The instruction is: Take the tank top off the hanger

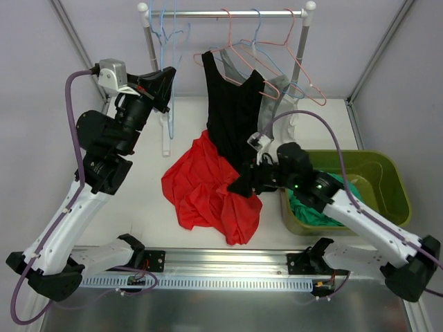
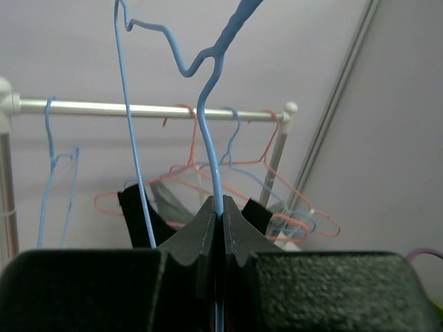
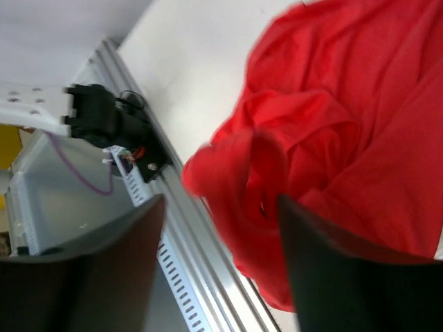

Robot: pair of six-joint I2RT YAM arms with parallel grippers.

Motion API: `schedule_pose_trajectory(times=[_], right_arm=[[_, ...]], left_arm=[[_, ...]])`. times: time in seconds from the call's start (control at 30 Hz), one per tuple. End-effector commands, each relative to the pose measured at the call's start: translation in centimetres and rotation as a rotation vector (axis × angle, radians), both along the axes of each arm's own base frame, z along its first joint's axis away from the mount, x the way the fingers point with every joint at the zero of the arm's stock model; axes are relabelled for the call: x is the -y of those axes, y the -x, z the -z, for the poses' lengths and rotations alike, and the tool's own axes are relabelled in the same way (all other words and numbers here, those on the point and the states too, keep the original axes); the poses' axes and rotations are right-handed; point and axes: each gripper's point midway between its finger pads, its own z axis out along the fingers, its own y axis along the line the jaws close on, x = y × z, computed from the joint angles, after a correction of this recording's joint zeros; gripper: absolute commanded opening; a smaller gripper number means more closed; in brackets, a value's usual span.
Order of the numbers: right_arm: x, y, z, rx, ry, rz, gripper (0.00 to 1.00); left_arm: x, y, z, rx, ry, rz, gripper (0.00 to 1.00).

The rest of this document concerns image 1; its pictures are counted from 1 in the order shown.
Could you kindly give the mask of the light blue hanger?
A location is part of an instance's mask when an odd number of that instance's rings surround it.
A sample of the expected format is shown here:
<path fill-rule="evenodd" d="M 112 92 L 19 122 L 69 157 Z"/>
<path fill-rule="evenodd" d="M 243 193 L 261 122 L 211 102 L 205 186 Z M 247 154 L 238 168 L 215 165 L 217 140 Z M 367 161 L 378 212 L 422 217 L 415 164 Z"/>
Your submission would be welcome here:
<path fill-rule="evenodd" d="M 184 46 L 188 43 L 191 34 L 190 23 L 187 23 L 182 27 L 177 26 L 178 1 L 172 2 L 174 6 L 172 11 L 172 30 L 170 32 L 165 29 L 165 12 L 168 9 L 169 1 L 163 1 L 163 5 L 161 7 L 158 18 L 159 24 L 157 28 L 155 28 L 155 25 L 153 24 L 154 15 L 152 13 L 148 14 L 148 23 L 153 28 L 152 33 L 159 42 L 160 53 L 157 57 L 157 62 L 161 70 L 166 67 L 165 52 L 168 46 L 170 46 L 172 49 L 171 66 L 175 67 L 175 69 L 178 69 L 184 56 Z"/>

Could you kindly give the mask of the red tank top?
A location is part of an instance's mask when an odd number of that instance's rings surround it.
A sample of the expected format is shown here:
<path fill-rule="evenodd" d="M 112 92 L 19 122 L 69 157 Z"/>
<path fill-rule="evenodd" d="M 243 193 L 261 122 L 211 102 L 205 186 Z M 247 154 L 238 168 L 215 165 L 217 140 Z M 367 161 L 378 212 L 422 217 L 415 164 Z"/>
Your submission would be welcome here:
<path fill-rule="evenodd" d="M 164 173 L 161 186 L 182 228 L 214 228 L 228 245 L 245 245 L 259 226 L 262 202 L 256 195 L 229 192 L 228 185 L 237 177 L 204 130 Z"/>

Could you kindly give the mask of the green tank top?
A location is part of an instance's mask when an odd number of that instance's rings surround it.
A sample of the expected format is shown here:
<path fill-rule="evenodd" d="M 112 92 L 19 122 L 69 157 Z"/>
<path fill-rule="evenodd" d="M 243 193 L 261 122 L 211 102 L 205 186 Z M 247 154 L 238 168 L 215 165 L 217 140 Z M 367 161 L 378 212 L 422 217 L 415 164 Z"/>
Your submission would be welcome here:
<path fill-rule="evenodd" d="M 331 177 L 335 178 L 340 183 L 344 183 L 343 177 L 340 174 L 334 174 L 334 173 L 328 173 Z M 361 193 L 356 187 L 356 178 L 347 178 L 347 184 L 349 185 L 350 191 L 355 197 L 357 197 L 359 200 L 362 200 Z M 343 226 L 342 223 L 338 222 L 337 220 L 330 218 L 323 213 L 319 213 L 315 211 L 315 209 L 311 207 L 307 207 L 303 203 L 301 203 L 295 196 L 293 190 L 287 190 L 288 198 L 289 198 L 289 204 L 291 211 L 293 212 L 294 216 L 305 225 L 310 225 L 314 227 L 341 227 Z"/>

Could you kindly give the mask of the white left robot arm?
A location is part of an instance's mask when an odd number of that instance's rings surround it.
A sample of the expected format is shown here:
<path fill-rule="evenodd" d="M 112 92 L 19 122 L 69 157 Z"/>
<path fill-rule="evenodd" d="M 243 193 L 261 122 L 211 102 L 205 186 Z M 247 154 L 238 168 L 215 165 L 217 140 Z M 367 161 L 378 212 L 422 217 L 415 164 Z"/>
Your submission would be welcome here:
<path fill-rule="evenodd" d="M 115 116 L 89 110 L 75 122 L 74 147 L 80 166 L 64 203 L 31 247 L 12 252 L 6 259 L 36 293 L 61 302 L 87 277 L 119 266 L 138 270 L 143 265 L 145 246 L 130 234 L 82 253 L 72 250 L 90 221 L 123 184 L 133 165 L 126 157 L 134 154 L 151 111 L 170 110 L 176 72 L 168 66 L 144 75 L 128 74 L 123 84 L 131 92 L 118 92 Z"/>

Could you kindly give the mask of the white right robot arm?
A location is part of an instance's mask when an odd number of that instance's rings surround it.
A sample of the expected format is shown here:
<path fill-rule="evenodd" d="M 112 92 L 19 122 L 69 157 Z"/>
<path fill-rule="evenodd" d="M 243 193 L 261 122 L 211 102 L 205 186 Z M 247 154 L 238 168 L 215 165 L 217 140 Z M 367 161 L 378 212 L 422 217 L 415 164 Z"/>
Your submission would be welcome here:
<path fill-rule="evenodd" d="M 258 154 L 228 189 L 244 197 L 266 187 L 292 190 L 304 205 L 328 216 L 365 239 L 372 249 L 353 248 L 322 238 L 309 251 L 309 267 L 317 274 L 347 270 L 384 282 L 408 302 L 429 291 L 438 268 L 441 243 L 431 235 L 419 237 L 390 222 L 358 200 L 345 181 L 314 169 L 309 154 L 297 143 L 280 145 L 277 161 Z"/>

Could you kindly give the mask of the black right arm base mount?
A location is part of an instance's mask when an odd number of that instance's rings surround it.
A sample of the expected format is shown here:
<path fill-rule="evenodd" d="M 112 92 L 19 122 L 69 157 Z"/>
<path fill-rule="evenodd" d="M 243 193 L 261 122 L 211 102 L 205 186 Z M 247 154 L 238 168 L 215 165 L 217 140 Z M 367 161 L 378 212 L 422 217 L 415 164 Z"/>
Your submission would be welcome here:
<path fill-rule="evenodd" d="M 320 259 L 308 252 L 287 253 L 286 259 L 289 275 L 317 275 L 324 271 Z"/>

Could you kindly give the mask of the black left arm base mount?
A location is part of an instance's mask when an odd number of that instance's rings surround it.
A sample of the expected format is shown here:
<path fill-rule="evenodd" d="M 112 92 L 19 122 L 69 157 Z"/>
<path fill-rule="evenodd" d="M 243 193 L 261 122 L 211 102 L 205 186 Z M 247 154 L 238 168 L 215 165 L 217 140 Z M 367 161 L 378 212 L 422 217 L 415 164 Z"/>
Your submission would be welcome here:
<path fill-rule="evenodd" d="M 165 256 L 164 250 L 145 250 L 138 267 L 151 273 L 162 273 L 165 268 Z"/>

